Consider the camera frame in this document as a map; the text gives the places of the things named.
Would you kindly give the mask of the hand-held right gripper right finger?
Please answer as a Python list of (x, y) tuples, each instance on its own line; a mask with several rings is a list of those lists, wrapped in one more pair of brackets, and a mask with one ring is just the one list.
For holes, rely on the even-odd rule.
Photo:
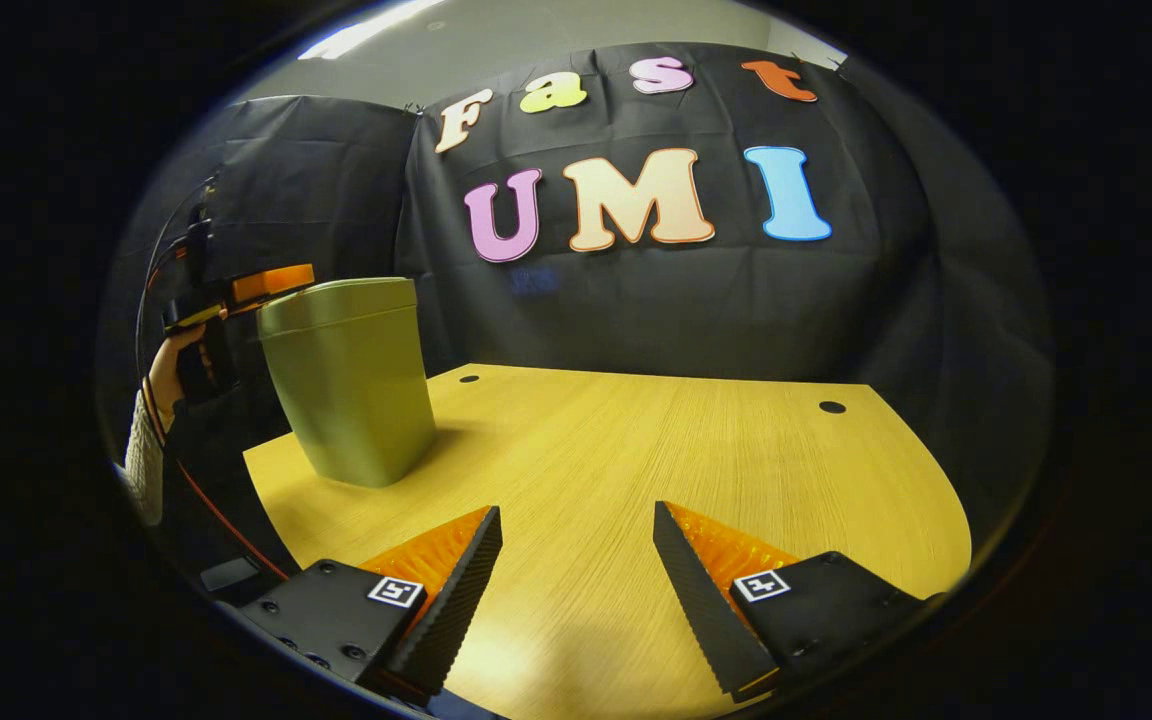
[(732, 702), (826, 679), (929, 605), (846, 553), (797, 559), (677, 503), (655, 502), (652, 538)]

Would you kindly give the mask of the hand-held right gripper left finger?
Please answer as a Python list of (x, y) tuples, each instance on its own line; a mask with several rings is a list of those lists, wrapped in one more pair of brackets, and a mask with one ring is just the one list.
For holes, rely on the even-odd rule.
[(442, 691), (502, 546), (499, 507), (483, 506), (361, 564), (316, 561), (238, 615), (343, 682), (426, 702)]

